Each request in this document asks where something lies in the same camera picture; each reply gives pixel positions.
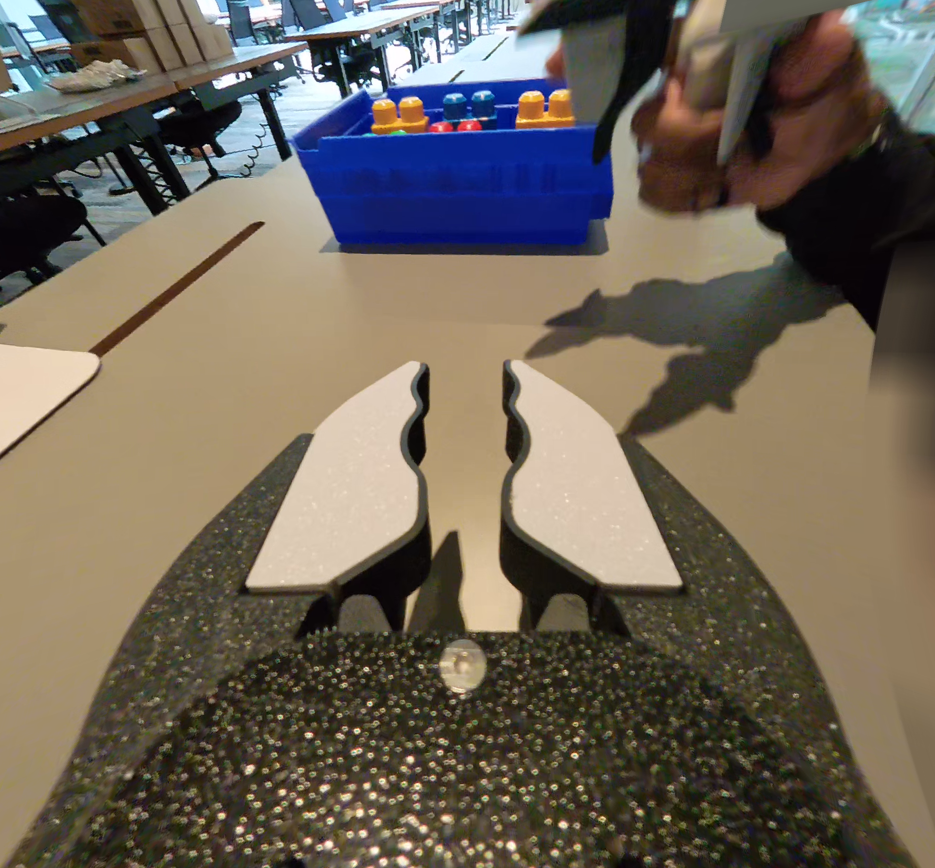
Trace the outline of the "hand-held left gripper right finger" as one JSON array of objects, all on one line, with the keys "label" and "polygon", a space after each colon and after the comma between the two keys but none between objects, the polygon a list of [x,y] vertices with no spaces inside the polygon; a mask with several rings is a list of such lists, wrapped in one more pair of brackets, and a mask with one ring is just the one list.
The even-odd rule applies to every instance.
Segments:
[{"label": "hand-held left gripper right finger", "polygon": [[611,425],[521,360],[503,372],[510,461],[500,563],[523,594],[676,593],[684,583]]}]

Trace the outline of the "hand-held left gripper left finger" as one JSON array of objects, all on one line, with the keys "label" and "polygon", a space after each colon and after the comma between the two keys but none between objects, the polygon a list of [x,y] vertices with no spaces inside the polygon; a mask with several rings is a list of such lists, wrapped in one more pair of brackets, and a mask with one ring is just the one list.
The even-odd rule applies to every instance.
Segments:
[{"label": "hand-held left gripper left finger", "polygon": [[411,594],[422,585],[428,393],[427,364],[410,361],[321,422],[247,576],[250,593]]}]

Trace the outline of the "yellow two-stud mega block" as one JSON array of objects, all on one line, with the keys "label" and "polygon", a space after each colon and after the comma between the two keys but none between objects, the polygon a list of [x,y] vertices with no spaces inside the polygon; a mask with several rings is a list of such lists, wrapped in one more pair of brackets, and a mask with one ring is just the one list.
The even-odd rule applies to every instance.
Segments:
[{"label": "yellow two-stud mega block", "polygon": [[373,102],[371,107],[372,125],[370,132],[385,137],[388,131],[403,128],[407,135],[419,135],[428,132],[429,118],[424,103],[415,95],[405,96],[400,102],[385,97]]},{"label": "yellow two-stud mega block", "polygon": [[515,129],[552,129],[576,126],[576,118],[567,88],[556,89],[546,97],[542,91],[530,90],[517,102]]}]

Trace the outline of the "blue plastic bin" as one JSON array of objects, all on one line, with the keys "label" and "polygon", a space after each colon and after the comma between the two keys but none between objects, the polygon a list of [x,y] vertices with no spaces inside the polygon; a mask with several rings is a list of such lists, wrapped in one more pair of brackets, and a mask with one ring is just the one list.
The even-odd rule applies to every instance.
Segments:
[{"label": "blue plastic bin", "polygon": [[415,95],[429,124],[442,99],[482,89],[497,100],[497,130],[379,137],[374,101],[359,91],[291,140],[343,250],[456,246],[508,249],[583,245],[614,201],[612,161],[592,161],[595,126],[515,129],[521,94],[567,88],[547,79],[398,86],[382,97]]}]

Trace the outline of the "blue two-stud mega block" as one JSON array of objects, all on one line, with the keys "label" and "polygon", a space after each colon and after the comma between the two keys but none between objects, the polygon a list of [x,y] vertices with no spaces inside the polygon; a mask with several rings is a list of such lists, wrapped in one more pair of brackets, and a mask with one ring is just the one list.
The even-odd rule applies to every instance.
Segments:
[{"label": "blue two-stud mega block", "polygon": [[485,125],[485,131],[497,130],[497,100],[495,94],[487,89],[475,91],[471,97],[461,92],[450,92],[442,99],[442,121],[454,125],[464,119],[479,119]]}]

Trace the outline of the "person's right hand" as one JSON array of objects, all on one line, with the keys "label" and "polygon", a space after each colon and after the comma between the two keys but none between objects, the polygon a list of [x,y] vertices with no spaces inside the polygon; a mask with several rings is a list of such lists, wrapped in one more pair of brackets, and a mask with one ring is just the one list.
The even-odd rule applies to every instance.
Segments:
[{"label": "person's right hand", "polygon": [[684,68],[673,68],[665,89],[632,119],[639,200],[663,214],[775,208],[867,141],[886,101],[844,14],[813,16],[774,56],[767,74],[773,143],[760,158],[745,140],[725,165],[717,163],[724,113],[692,109],[683,98]]}]

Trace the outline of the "wooden office desk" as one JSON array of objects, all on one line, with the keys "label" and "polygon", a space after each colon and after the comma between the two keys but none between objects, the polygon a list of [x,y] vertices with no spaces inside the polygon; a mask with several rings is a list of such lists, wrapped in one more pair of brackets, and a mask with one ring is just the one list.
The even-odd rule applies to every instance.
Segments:
[{"label": "wooden office desk", "polygon": [[374,57],[381,87],[387,93],[393,82],[385,48],[395,41],[403,40],[411,32],[411,24],[424,17],[424,9],[368,11],[310,30],[286,34],[285,39],[305,43],[311,56],[321,57],[325,79],[337,86],[341,98],[351,93],[342,48],[357,41]]},{"label": "wooden office desk", "polygon": [[116,156],[123,173],[152,215],[190,195],[159,137],[154,111],[190,93],[206,110],[255,95],[281,160],[292,156],[270,90],[297,75],[297,42],[235,48],[214,63],[144,76],[137,82],[87,94],[61,94],[51,88],[13,94],[14,117],[2,121],[1,150],[11,151],[66,130],[95,125],[90,135],[55,150],[42,148],[25,160],[6,160],[2,196],[48,180],[105,153]]}]

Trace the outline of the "row of office chairs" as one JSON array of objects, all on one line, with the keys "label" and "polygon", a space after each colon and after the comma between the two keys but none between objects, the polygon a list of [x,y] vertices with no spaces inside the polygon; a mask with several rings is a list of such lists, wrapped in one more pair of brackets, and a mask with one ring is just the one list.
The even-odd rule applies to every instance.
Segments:
[{"label": "row of office chairs", "polygon": [[268,6],[249,5],[251,26],[255,32],[298,27],[306,18],[331,22],[335,18],[355,17],[371,10],[388,9],[396,0],[280,0]]}]

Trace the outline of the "white flat board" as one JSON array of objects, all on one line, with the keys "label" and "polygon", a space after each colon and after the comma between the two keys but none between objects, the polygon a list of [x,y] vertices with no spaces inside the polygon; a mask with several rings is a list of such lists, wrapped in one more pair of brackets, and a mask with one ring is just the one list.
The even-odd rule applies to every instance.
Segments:
[{"label": "white flat board", "polygon": [[89,352],[1,345],[1,454],[81,391],[101,369]]}]

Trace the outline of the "black office chair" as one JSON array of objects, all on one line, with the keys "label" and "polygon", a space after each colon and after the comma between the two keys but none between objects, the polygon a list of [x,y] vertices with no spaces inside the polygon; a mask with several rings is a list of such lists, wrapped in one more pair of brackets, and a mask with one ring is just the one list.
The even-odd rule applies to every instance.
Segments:
[{"label": "black office chair", "polygon": [[206,110],[195,99],[191,104],[175,109],[157,119],[159,134],[164,144],[183,149],[193,154],[200,152],[206,163],[208,178],[202,186],[225,179],[218,173],[211,157],[223,157],[225,152],[218,138],[240,118],[240,101],[229,101],[215,109]]},{"label": "black office chair", "polygon": [[25,274],[42,283],[60,273],[49,261],[53,250],[86,227],[100,246],[105,239],[93,228],[87,208],[76,196],[27,193],[1,199],[1,279]]}]

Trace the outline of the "stack of cardboard boxes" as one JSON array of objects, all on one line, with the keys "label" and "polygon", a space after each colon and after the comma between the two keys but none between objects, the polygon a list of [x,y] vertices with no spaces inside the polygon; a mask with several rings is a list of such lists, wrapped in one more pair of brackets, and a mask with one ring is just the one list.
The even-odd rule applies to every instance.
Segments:
[{"label": "stack of cardboard boxes", "polygon": [[164,74],[233,55],[234,44],[198,0],[71,0],[86,36],[70,41],[79,68]]}]

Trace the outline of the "crumpled white plastic bag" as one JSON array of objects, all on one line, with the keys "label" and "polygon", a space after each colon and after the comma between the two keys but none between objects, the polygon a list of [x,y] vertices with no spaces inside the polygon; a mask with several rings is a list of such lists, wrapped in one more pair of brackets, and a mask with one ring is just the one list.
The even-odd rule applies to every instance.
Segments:
[{"label": "crumpled white plastic bag", "polygon": [[146,69],[130,67],[121,60],[94,60],[74,72],[50,76],[45,86],[61,94],[87,94],[137,82],[146,75]]}]

